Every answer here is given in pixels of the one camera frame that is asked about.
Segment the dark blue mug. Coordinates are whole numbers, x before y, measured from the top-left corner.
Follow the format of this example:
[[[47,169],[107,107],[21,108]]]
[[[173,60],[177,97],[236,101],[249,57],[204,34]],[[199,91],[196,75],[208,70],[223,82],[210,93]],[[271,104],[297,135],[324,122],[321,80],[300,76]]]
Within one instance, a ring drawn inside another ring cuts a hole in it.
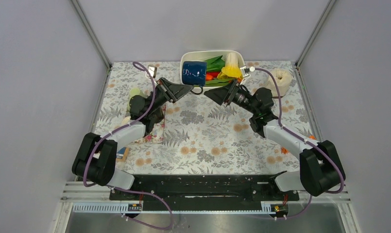
[[[194,95],[201,95],[204,92],[203,87],[206,83],[207,62],[204,61],[184,61],[181,68],[181,81],[183,84],[197,86],[200,92]]]

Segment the cream white mug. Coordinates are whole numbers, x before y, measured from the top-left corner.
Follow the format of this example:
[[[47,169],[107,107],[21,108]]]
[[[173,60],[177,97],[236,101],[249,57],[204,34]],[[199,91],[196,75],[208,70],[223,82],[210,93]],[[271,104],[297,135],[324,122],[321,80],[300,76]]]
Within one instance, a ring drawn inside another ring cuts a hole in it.
[[[124,125],[127,125],[131,122],[131,117],[130,116],[126,116],[122,121],[121,121],[121,124],[120,126],[124,126]]]

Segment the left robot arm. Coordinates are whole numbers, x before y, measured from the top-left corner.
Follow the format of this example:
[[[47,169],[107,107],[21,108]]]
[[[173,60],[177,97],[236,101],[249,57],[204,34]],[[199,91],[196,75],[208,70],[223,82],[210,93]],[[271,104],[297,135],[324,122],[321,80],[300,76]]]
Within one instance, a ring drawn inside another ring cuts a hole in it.
[[[137,198],[140,187],[134,183],[134,176],[116,168],[118,152],[148,136],[164,118],[162,107],[167,102],[177,102],[192,89],[191,85],[161,82],[148,97],[131,97],[131,120],[106,135],[87,133],[73,162],[72,173],[93,184],[119,188],[127,199]]]

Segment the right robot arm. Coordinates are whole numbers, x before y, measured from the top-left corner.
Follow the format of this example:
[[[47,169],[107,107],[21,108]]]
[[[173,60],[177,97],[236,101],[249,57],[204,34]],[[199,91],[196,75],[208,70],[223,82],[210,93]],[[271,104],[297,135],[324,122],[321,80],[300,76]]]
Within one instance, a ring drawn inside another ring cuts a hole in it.
[[[315,197],[343,191],[345,172],[335,145],[288,129],[281,122],[281,116],[272,112],[271,90],[262,87],[251,94],[245,86],[232,81],[223,87],[203,91],[203,94],[218,105],[234,103],[252,113],[249,122],[253,132],[281,145],[298,158],[299,171],[280,173],[268,186],[272,199],[280,200],[292,190],[305,190]]]

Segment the toy green bean pods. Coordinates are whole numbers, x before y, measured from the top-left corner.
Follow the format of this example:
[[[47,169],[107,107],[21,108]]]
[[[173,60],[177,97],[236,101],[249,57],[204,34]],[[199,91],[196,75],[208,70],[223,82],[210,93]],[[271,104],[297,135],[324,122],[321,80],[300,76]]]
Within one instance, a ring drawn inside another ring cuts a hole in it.
[[[205,82],[205,87],[217,87],[217,86],[225,86],[228,83],[232,82],[234,78],[227,79],[212,79],[210,81]]]

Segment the toy yellow napa cabbage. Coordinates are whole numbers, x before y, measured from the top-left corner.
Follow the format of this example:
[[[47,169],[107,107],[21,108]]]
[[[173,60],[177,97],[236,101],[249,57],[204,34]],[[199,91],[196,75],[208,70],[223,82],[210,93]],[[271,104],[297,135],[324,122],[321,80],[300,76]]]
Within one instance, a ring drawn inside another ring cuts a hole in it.
[[[226,55],[225,65],[221,69],[221,72],[218,74],[217,79],[241,79],[242,72],[238,65],[238,55],[236,52],[230,52]]]

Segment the toy red chili pepper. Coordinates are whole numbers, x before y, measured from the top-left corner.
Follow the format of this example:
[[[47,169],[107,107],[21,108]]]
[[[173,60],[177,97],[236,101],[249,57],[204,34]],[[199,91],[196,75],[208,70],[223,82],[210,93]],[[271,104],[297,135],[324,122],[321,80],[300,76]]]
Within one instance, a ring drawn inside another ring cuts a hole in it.
[[[212,81],[217,78],[217,76],[220,74],[220,72],[207,72],[205,75],[206,81]]]

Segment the toy bok choy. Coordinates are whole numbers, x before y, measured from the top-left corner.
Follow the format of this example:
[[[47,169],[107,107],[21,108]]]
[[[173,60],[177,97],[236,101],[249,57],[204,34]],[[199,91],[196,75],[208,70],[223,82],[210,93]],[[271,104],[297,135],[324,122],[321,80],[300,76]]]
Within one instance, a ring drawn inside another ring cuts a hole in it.
[[[222,68],[225,66],[225,61],[222,59],[221,56],[216,56],[213,58],[209,58],[205,60],[207,66],[206,66],[206,71],[207,72],[220,72]]]

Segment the floral serving tray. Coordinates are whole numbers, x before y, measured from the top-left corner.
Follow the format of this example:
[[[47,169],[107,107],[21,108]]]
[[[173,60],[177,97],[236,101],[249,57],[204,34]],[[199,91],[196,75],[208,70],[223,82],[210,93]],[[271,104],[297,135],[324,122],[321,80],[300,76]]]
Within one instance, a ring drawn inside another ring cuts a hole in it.
[[[151,144],[159,144],[161,143],[164,138],[164,130],[165,130],[165,124],[166,124],[166,109],[167,105],[164,104],[160,108],[158,108],[155,112],[151,114],[147,114],[143,119],[141,119],[141,122],[147,125],[149,123],[149,126],[153,124],[153,129],[151,132],[146,134],[143,138],[135,140],[133,143],[135,144],[142,144],[142,143],[151,143]]]

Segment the orange clip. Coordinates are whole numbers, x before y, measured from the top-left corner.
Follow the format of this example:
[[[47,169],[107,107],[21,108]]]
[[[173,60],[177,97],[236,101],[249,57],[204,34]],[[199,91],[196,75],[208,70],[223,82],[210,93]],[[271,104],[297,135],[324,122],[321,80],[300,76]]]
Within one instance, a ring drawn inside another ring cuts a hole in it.
[[[310,135],[309,139],[316,141],[316,138],[313,135]],[[283,146],[281,147],[281,153],[282,154],[291,153],[294,155],[294,153],[292,153],[290,150],[288,150],[286,147],[283,147]]]

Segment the blue card box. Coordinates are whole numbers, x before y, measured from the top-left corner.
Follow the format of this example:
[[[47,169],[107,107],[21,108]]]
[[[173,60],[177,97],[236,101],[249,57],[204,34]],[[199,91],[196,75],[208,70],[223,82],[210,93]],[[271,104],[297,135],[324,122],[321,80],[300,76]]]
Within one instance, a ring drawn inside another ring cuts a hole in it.
[[[116,162],[125,162],[129,155],[129,148],[123,147],[116,154]]]

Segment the aluminium frame rail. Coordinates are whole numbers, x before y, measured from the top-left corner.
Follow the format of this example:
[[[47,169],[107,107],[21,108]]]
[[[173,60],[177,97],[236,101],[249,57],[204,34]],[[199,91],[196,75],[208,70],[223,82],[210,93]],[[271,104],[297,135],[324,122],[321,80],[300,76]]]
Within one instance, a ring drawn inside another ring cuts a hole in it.
[[[106,52],[104,51],[98,37],[96,36],[94,29],[92,25],[90,24],[87,15],[85,14],[83,7],[81,6],[80,2],[78,0],[70,0],[69,1],[75,12],[78,16],[79,20],[81,21],[81,24],[83,25],[84,29],[86,30],[88,37],[90,38],[93,46],[95,47],[98,55],[100,56],[102,62],[104,63],[107,70],[110,70],[112,67],[112,63],[108,56],[106,55]]]

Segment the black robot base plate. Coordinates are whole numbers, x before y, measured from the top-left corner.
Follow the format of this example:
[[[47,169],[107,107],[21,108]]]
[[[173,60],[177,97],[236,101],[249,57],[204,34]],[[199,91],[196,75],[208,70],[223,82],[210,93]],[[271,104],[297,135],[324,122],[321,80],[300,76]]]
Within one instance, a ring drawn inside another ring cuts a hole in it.
[[[164,211],[162,198],[173,211],[260,211],[261,203],[298,201],[297,191],[282,192],[274,175],[136,175],[132,194],[110,193],[116,201],[138,201],[144,211]]]

